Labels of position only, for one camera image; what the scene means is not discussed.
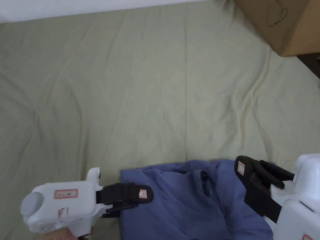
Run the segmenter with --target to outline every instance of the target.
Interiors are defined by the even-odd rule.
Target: round gray cap
[[[20,212],[23,216],[30,217],[39,210],[42,203],[42,195],[37,192],[32,192],[23,199],[20,206]]]

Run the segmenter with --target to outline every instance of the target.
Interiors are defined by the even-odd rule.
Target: wrinkle
[[[117,28],[117,31],[114,34],[114,36],[112,37],[112,39],[111,39],[111,42],[110,42],[109,47],[108,47],[107,55],[106,55],[106,64],[108,64],[108,60],[109,60],[109,57],[110,57],[110,54],[111,54],[111,49],[113,47],[113,43],[114,43],[115,39],[117,38],[121,27],[123,26],[123,23],[124,23],[124,20],[125,20],[126,16],[127,16],[127,12],[125,12],[125,14],[123,15],[123,17],[122,17],[122,19],[120,21],[120,24],[119,24],[119,26]]]
[[[57,81],[61,78],[61,76],[64,74],[65,70],[70,65],[71,61],[74,59],[75,55],[79,52],[79,49],[82,47],[82,45],[84,43],[84,40],[88,36],[88,32],[91,29],[91,27],[93,26],[93,23],[96,21],[96,19],[97,19],[97,15],[95,15],[95,18],[92,20],[92,23],[87,27],[86,31],[82,35],[81,42],[80,42],[79,46],[77,47],[76,50],[73,51],[73,53],[70,55],[70,57],[66,60],[66,63],[62,67],[62,69],[59,72],[58,76],[53,78],[52,80],[50,80],[50,81],[48,81],[46,83],[44,89],[48,89],[48,91],[42,97],[42,99],[43,99],[42,101],[44,102],[45,106],[47,106],[49,101],[50,101],[50,98],[52,96],[52,93],[53,93],[53,90],[55,88],[55,85],[56,85]]]
[[[79,102],[76,94],[74,93],[74,90],[72,89],[72,87],[70,86],[70,84],[68,82],[66,82],[65,85],[66,85],[66,89],[68,89],[70,92],[70,96],[75,101],[76,112],[79,116],[79,121],[80,121],[80,130],[79,130],[80,137],[78,140],[78,146],[77,146],[77,151],[76,151],[76,169],[77,169],[77,173],[80,174],[80,177],[81,177],[81,174],[83,173],[83,171],[85,171],[84,166],[82,164],[80,164],[80,161],[81,161],[81,163],[83,162],[82,160],[80,160],[80,155],[81,155],[82,134],[83,134],[83,128],[84,128],[84,115],[83,115],[83,112],[81,109],[80,102]]]
[[[2,77],[2,80],[4,80],[9,85],[9,87],[15,89],[19,95],[24,97],[27,101],[31,102],[30,98],[28,97],[28,95],[22,87],[20,87],[18,84],[16,84],[13,80],[11,80],[2,72],[0,72],[0,77]]]

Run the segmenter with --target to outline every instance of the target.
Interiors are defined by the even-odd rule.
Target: white plastic part
[[[302,155],[293,181],[271,185],[271,198],[282,206],[277,223],[265,217],[275,240],[320,240],[320,154]]]
[[[47,233],[67,227],[76,237],[90,233],[96,218],[113,205],[96,203],[99,168],[88,172],[86,181],[47,183],[32,190],[20,211],[31,232]]]

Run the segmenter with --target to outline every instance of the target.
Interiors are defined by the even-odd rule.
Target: human hand
[[[46,233],[42,240],[78,240],[72,235],[68,228],[61,228],[50,233]]]

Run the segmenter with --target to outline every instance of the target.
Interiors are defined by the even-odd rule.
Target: blue cloth
[[[272,240],[269,225],[244,203],[234,161],[189,161],[121,172],[121,182],[148,185],[154,200],[124,210],[123,240]]]

